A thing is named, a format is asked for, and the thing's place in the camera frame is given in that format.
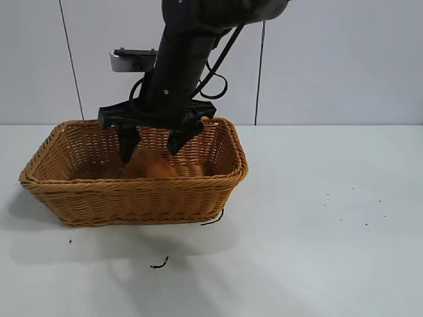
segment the orange plush toy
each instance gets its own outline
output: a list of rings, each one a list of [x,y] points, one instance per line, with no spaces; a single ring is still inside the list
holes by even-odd
[[[122,170],[122,178],[177,177],[174,167],[158,152],[145,147],[136,148]]]

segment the white wall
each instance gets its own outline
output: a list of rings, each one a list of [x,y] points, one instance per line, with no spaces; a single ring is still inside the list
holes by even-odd
[[[266,23],[259,124],[423,123],[423,2],[294,0]]]
[[[0,124],[81,118],[58,0],[0,2]]]
[[[158,49],[164,27],[157,0],[62,0],[81,102],[86,118],[98,108],[128,98],[140,74],[113,73],[109,53],[127,49]],[[256,103],[261,25],[245,29],[219,72],[229,81],[228,93],[214,104],[218,116],[237,124],[253,124]],[[222,40],[219,49],[227,40]],[[213,52],[214,61],[219,52]],[[223,87],[213,79],[205,92]]]

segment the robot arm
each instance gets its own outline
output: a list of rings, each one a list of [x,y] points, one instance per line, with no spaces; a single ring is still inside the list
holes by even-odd
[[[201,117],[212,118],[210,102],[193,98],[213,76],[244,25],[279,16],[289,0],[162,0],[165,29],[159,51],[111,54],[114,71],[141,71],[144,78],[129,100],[100,108],[102,127],[116,126],[121,157],[127,162],[139,143],[136,126],[171,130],[167,147],[176,154],[203,129]],[[210,52],[236,28],[210,74],[198,85]],[[141,85],[139,96],[135,90]]]

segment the cable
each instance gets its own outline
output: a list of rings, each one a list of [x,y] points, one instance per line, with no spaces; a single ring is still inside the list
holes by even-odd
[[[244,28],[245,24],[247,23],[248,19],[245,19],[240,25],[237,26],[235,31],[233,31],[231,38],[227,41],[223,51],[220,53],[219,58],[213,65],[210,72],[207,74],[206,78],[197,86],[196,90],[191,94],[191,99],[193,99],[203,88],[207,85],[210,79],[214,76],[219,66],[222,64],[223,60],[225,59],[226,55],[229,53],[229,50],[232,48],[232,45],[235,43],[238,35],[241,33],[241,30]]]
[[[135,91],[137,90],[138,86],[139,86],[140,84],[142,84],[143,80],[144,80],[144,77],[143,77],[143,78],[141,78],[141,79],[139,79],[139,80],[135,83],[135,85],[132,87],[131,92],[130,92],[130,98],[129,98],[130,104],[132,104],[132,100],[134,99],[134,94],[135,94]]]
[[[224,212],[225,212],[225,208],[222,209],[220,217],[217,220],[210,221],[209,223],[202,223],[200,226],[207,226],[207,225],[211,225],[212,223],[216,223],[216,222],[220,221],[223,217]]]
[[[209,70],[209,72],[212,71],[212,69],[210,67],[210,64],[209,64],[209,61],[206,62],[206,67]],[[219,99],[219,98],[223,97],[225,95],[225,93],[227,92],[227,79],[224,76],[219,75],[217,73],[214,73],[213,75],[222,78],[225,81],[225,87],[223,88],[223,90],[221,91],[221,93],[219,93],[219,94],[217,94],[215,96],[210,96],[210,95],[205,94],[202,91],[200,91],[201,97],[206,98],[206,99],[210,99],[210,100]]]

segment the basket rim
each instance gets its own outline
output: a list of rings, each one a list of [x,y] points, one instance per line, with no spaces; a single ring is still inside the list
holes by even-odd
[[[62,122],[53,128],[53,130],[50,132],[49,136],[45,139],[45,141],[39,146],[37,152],[33,155],[33,157],[30,159],[30,161],[26,164],[25,168],[22,170],[19,181],[21,184],[27,186],[27,187],[39,187],[43,186],[45,190],[53,190],[61,188],[61,191],[63,191],[65,188],[68,188],[71,190],[72,187],[77,186],[80,188],[81,186],[87,187],[87,190],[89,188],[93,188],[93,186],[103,185],[103,186],[111,186],[116,185],[116,183],[131,183],[133,185],[136,185],[138,188],[139,186],[144,187],[148,186],[151,187],[152,184],[163,184],[163,182],[166,182],[166,184],[172,184],[173,186],[179,184],[184,186],[201,186],[205,185],[204,182],[213,182],[213,184],[216,185],[216,183],[222,183],[224,185],[225,183],[234,181],[240,182],[243,180],[248,172],[248,164],[247,159],[245,157],[243,148],[241,146],[241,142],[239,141],[237,131],[235,129],[235,126],[232,122],[230,122],[228,119],[216,117],[210,120],[207,120],[205,123],[213,124],[213,123],[224,123],[227,124],[229,128],[229,136],[231,138],[230,142],[234,144],[235,146],[235,155],[237,157],[238,161],[238,167],[234,169],[229,174],[218,174],[213,176],[197,176],[197,177],[189,177],[189,176],[178,176],[175,178],[132,178],[132,179],[123,179],[123,178],[98,178],[98,179],[73,179],[73,180],[39,180],[32,176],[32,173],[34,169],[36,169],[38,166],[40,166],[42,159],[48,154],[48,150],[51,149],[52,145],[57,141],[58,137],[60,136],[61,132],[69,126],[72,125],[83,125],[83,124],[98,124],[98,120],[69,120],[66,122]]]

